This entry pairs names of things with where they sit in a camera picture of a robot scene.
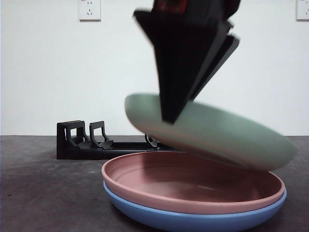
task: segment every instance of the stacked plates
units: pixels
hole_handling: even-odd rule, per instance
[[[143,224],[171,232],[238,232],[277,213],[284,183],[269,171],[287,164],[294,145],[241,116],[189,102],[177,121],[161,119],[158,95],[125,102],[140,131],[184,152],[144,152],[102,167],[112,203]]]
[[[146,152],[102,167],[112,203],[130,218],[171,232],[238,232],[275,215],[286,198],[270,172],[241,170],[183,152]]]

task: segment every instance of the green plate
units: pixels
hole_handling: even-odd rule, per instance
[[[211,106],[190,101],[173,125],[162,121],[158,95],[130,95],[125,108],[131,123],[150,137],[230,166],[271,171],[287,164],[296,153],[288,138]]]

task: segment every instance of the wall socket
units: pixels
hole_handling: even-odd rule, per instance
[[[297,21],[309,21],[309,0],[297,0]]]
[[[101,21],[101,0],[79,0],[80,21]]]

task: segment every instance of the dish rack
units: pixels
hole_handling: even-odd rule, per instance
[[[97,141],[94,130],[101,129],[103,141]],[[115,142],[105,133],[104,121],[89,125],[90,137],[81,120],[57,123],[57,160],[110,160],[118,156],[147,151],[177,151],[145,134],[144,142]]]

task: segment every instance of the table surface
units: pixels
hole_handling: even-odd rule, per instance
[[[298,154],[274,171],[284,181],[288,197],[272,219],[247,232],[309,232],[309,136],[290,139]],[[102,187],[106,160],[55,158],[54,136],[1,137],[0,231],[159,232],[131,220],[110,203]]]

